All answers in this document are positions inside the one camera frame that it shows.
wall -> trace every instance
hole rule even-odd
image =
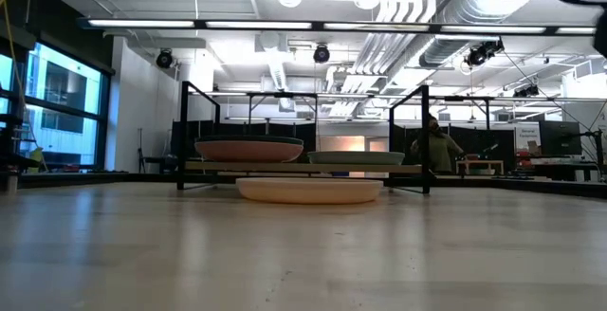
[[[138,171],[138,129],[144,156],[162,156],[173,120],[178,115],[179,87],[175,77],[149,63],[128,47],[114,42],[105,166]]]
[[[62,0],[7,0],[10,23],[39,40],[60,48],[84,64],[111,70],[112,36],[85,30],[75,20],[83,17]],[[4,13],[0,13],[4,22]]]

bowl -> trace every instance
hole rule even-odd
[[[400,165],[405,154],[391,152],[325,151],[307,154],[312,164]]]
[[[238,178],[246,199],[290,204],[355,204],[375,201],[383,183],[338,178]]]
[[[290,137],[209,136],[199,139],[194,147],[205,160],[283,163],[297,159],[304,142]]]

black metal frame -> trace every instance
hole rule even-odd
[[[214,123],[212,127],[212,132],[217,134],[219,132],[219,119],[221,118],[221,105],[217,103],[217,101],[213,100],[211,97],[205,94],[205,92],[201,91],[196,87],[193,83],[185,81],[181,83],[181,98],[180,98],[180,114],[179,114],[179,149],[177,151],[177,173],[176,173],[176,183],[178,190],[185,189],[185,172],[186,172],[186,147],[187,147],[187,139],[186,135],[188,134],[188,100],[190,98],[190,88],[192,88],[196,93],[198,93],[201,97],[205,98],[207,101],[212,103],[215,107],[215,116]]]
[[[422,191],[421,193],[427,194],[430,193],[430,184],[432,181],[432,173],[430,172],[430,136],[429,136],[429,123],[430,123],[430,88],[426,85],[420,85],[415,89],[415,91],[411,92],[408,96],[401,99],[399,102],[395,103],[392,107],[390,107],[390,115],[388,118],[388,132],[390,133],[388,137],[388,146],[390,148],[390,152],[399,152],[399,150],[395,146],[395,137],[394,137],[394,126],[395,126],[395,110],[401,104],[407,102],[412,97],[421,94],[421,144],[419,144],[419,148],[421,150],[421,182],[422,182]]]
[[[194,86],[191,82],[183,82],[181,86],[181,107],[180,107],[180,120],[185,122],[179,123],[179,134],[180,134],[180,146],[179,151],[177,153],[177,173],[176,173],[176,183],[178,190],[185,189],[185,183],[209,183],[216,184],[222,181],[217,175],[201,175],[201,174],[186,174],[186,153],[185,149],[187,146],[186,143],[186,133],[187,133],[187,120],[188,120],[188,97],[192,94],[189,92],[190,87],[197,93],[198,95],[204,97],[206,100],[210,101],[215,106],[215,116],[214,116],[214,126],[213,132],[216,133],[218,130],[218,125],[220,123],[220,105],[209,97],[207,94],[202,92],[196,86]],[[252,110],[253,107],[253,98],[254,97],[274,97],[274,98],[297,98],[297,97],[307,97],[315,100],[315,108],[318,111],[318,94],[316,93],[291,93],[291,92],[248,92],[246,93],[248,96],[248,131],[250,132],[251,121],[252,121]],[[408,96],[404,97],[397,103],[395,103],[390,108],[390,118],[389,118],[389,135],[388,142],[389,148],[391,152],[399,152],[402,149],[397,149],[395,147],[395,135],[394,135],[394,125],[395,125],[395,110],[398,106],[402,105],[406,101],[412,99],[415,96],[421,95],[421,107],[422,107],[422,138],[420,144],[421,150],[421,161],[422,161],[422,175],[419,177],[395,177],[392,174],[388,178],[380,179],[386,183],[388,187],[397,188],[402,190],[407,190],[411,192],[420,192],[415,190],[410,190],[406,188],[402,188],[403,183],[407,183],[407,186],[416,186],[419,184],[422,187],[420,193],[428,194],[430,193],[430,187],[433,181],[433,174],[430,171],[430,137],[429,137],[429,122],[430,122],[430,100],[436,99],[444,99],[446,101],[484,101],[486,104],[486,118],[487,118],[487,130],[490,130],[489,124],[489,101],[491,97],[436,97],[430,95],[430,88],[427,85],[420,85]],[[318,113],[315,113],[314,122],[318,123]]]
[[[316,93],[248,92],[247,96],[248,96],[248,133],[249,134],[251,134],[251,132],[252,132],[251,119],[252,119],[253,110],[257,106],[257,105],[253,106],[254,97],[264,97],[264,99],[266,97],[273,97],[273,98],[277,98],[277,99],[280,99],[280,98],[295,99],[298,97],[314,99],[314,122],[315,123],[319,122],[319,114],[318,114],[319,97],[318,97],[318,94],[316,94]]]

ceiling light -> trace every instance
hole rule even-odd
[[[443,32],[477,32],[489,34],[541,34],[545,27],[509,27],[509,26],[443,26]]]
[[[372,98],[373,94],[319,94],[319,98],[359,98],[367,99]]]
[[[91,27],[194,27],[193,21],[169,21],[169,20],[89,20]]]
[[[318,121],[352,121],[348,118],[318,118]]]
[[[594,35],[595,27],[559,27],[558,34]]]
[[[208,28],[241,28],[241,29],[311,29],[309,22],[263,22],[263,21],[209,21]]]
[[[209,92],[207,93],[210,97],[243,97],[247,93],[243,92]]]
[[[435,35],[436,40],[446,41],[499,41],[499,36],[482,36],[482,35]]]
[[[328,30],[426,32],[430,27],[399,23],[325,23],[324,28]]]
[[[226,117],[226,120],[244,120],[248,121],[248,117]],[[266,118],[251,117],[251,121],[266,120]]]

white sign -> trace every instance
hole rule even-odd
[[[538,146],[542,145],[539,128],[517,127],[514,129],[514,134],[517,150],[529,150],[529,141],[535,141]]]

